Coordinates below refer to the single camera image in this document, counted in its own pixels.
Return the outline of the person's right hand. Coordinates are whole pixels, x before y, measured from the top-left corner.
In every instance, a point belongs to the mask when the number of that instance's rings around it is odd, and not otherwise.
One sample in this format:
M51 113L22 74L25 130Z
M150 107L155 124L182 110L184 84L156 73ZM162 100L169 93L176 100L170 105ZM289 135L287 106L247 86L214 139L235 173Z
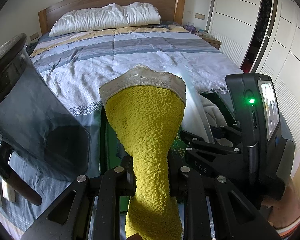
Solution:
M266 197L262 201L262 205L271 207L267 221L282 239L292 235L300 225L300 199L291 178L289 178L280 200Z

